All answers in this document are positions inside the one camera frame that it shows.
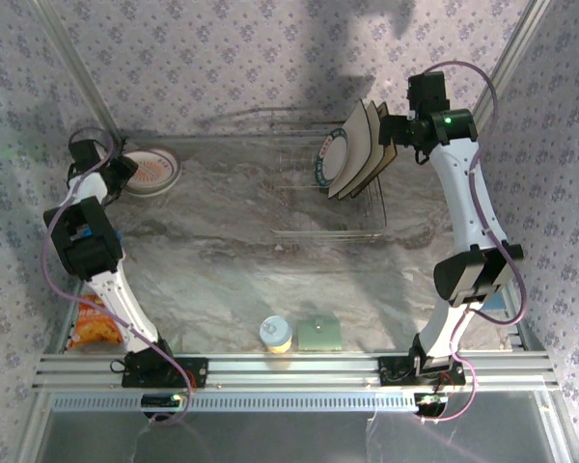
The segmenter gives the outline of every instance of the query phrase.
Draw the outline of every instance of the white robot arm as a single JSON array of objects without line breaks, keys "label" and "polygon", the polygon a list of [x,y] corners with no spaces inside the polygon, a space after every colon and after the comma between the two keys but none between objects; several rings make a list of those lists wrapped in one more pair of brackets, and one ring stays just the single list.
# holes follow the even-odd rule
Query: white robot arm
[{"label": "white robot arm", "polygon": [[[493,243],[483,233],[481,221],[472,204],[470,195],[468,172],[470,162],[478,148],[478,142],[463,138],[451,140],[446,146],[438,145],[433,149],[430,156],[431,164],[435,168],[435,172],[437,172],[444,188],[446,203],[453,222],[455,250],[458,253],[469,251],[473,246],[478,246],[480,249],[493,247]],[[500,241],[506,241],[507,237],[493,212],[480,164],[475,170],[475,179],[479,200],[483,204],[485,215],[491,221],[489,224],[490,228]],[[471,308],[476,310],[483,306],[483,302],[467,304],[470,304]],[[467,304],[452,307],[449,301],[438,296],[435,302],[435,311],[420,334],[421,346],[428,357],[448,359],[451,355],[453,329],[463,316]],[[465,331],[473,316],[473,312],[466,315],[463,325],[458,329],[460,335]]]},{"label": "white robot arm", "polygon": [[[467,309],[480,310],[508,282],[512,272],[483,229],[472,200],[470,166],[479,148],[472,114],[466,109],[450,109],[443,72],[414,75],[408,83],[409,115],[382,118],[379,144],[412,146],[418,164],[431,161],[444,188],[457,252],[439,262],[433,272],[438,293],[435,310],[410,349],[418,375],[420,371],[452,367],[457,340],[475,313]],[[474,180],[489,230],[513,259],[523,259],[521,247],[508,244],[495,217],[480,164],[474,169]],[[457,327],[462,317],[463,322]]]},{"label": "white robot arm", "polygon": [[[75,161],[73,167],[79,173],[107,155],[105,149],[92,140],[74,143],[69,149]],[[76,193],[74,187],[80,176],[71,177],[67,199],[73,198],[73,201],[59,220],[52,240],[67,271],[83,280],[103,301],[105,308],[150,342],[159,343],[156,327],[142,311],[126,281],[124,250],[103,209],[108,200],[120,195],[136,170],[137,165],[130,159],[116,158],[100,172],[84,178]],[[56,210],[45,212],[46,223]],[[118,328],[131,357],[149,349],[124,326]]]}]

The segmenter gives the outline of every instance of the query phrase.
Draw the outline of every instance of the floral wallpaper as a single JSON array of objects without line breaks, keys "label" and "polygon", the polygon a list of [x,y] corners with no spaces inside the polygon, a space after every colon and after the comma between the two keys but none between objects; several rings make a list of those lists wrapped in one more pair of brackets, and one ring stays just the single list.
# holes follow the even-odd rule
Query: floral wallpaper
[{"label": "floral wallpaper", "polygon": [[529,322],[579,435],[579,0],[554,3],[502,95],[483,170],[525,250]]},{"label": "floral wallpaper", "polygon": [[[55,2],[118,126],[245,132],[265,108],[346,118],[359,97],[406,111],[406,78],[444,59],[493,69],[526,0]],[[457,105],[483,89],[449,74]]]},{"label": "floral wallpaper", "polygon": [[0,1],[0,461],[13,455],[38,358],[64,320],[39,267],[41,215],[65,194],[70,131],[89,121],[32,11]]},{"label": "floral wallpaper", "polygon": [[[579,431],[579,0],[554,2],[503,95],[486,170],[526,249],[530,321]],[[344,118],[358,97],[404,111],[405,78],[429,64],[492,70],[527,2],[53,3],[122,130],[188,135],[243,133],[271,107]],[[447,73],[454,105],[472,108],[483,82]],[[17,407],[62,320],[39,270],[41,213],[65,193],[69,133],[90,120],[27,3],[0,1],[0,461],[13,455]]]}]

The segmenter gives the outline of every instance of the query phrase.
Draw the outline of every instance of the wire dish rack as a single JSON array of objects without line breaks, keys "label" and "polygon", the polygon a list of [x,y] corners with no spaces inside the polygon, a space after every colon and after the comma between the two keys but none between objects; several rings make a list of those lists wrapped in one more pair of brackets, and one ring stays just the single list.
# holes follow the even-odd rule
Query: wire dish rack
[{"label": "wire dish rack", "polygon": [[315,161],[326,135],[343,123],[273,121],[269,188],[277,200],[286,244],[309,241],[375,241],[386,230],[386,206],[377,177],[356,198],[328,199],[315,180]]}]

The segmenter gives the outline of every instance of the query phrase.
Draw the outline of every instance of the white plate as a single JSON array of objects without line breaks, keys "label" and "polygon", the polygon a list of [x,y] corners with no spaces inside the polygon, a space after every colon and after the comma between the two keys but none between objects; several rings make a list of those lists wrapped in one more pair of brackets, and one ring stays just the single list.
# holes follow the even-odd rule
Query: white plate
[{"label": "white plate", "polygon": [[147,148],[124,154],[137,163],[135,175],[124,191],[140,198],[160,195],[176,184],[180,177],[180,161],[163,148]]},{"label": "white plate", "polygon": [[347,134],[335,128],[326,137],[316,158],[316,183],[327,188],[341,173],[347,161]]},{"label": "white plate", "polygon": [[374,102],[369,103],[369,106],[367,106],[367,118],[369,119],[369,129],[371,130],[371,155],[354,180],[341,190],[339,199],[342,199],[360,185],[384,157],[384,147],[379,144],[379,117],[377,116],[377,108],[375,108]]},{"label": "white plate", "polygon": [[354,180],[371,154],[369,119],[362,101],[358,101],[351,116],[345,121],[343,130],[347,134],[347,161],[339,176],[328,188],[328,198],[337,195]]}]

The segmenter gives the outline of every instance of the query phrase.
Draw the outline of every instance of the orange snack bag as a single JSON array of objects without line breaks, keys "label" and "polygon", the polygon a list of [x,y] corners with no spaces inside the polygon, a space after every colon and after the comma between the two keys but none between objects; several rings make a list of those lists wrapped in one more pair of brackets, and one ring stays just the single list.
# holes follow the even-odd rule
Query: orange snack bag
[{"label": "orange snack bag", "polygon": [[[102,307],[103,301],[96,294],[82,296]],[[86,304],[79,303],[79,314],[70,336],[67,349],[90,342],[108,341],[116,344],[123,342],[123,337],[114,320],[105,313],[99,312]]]}]

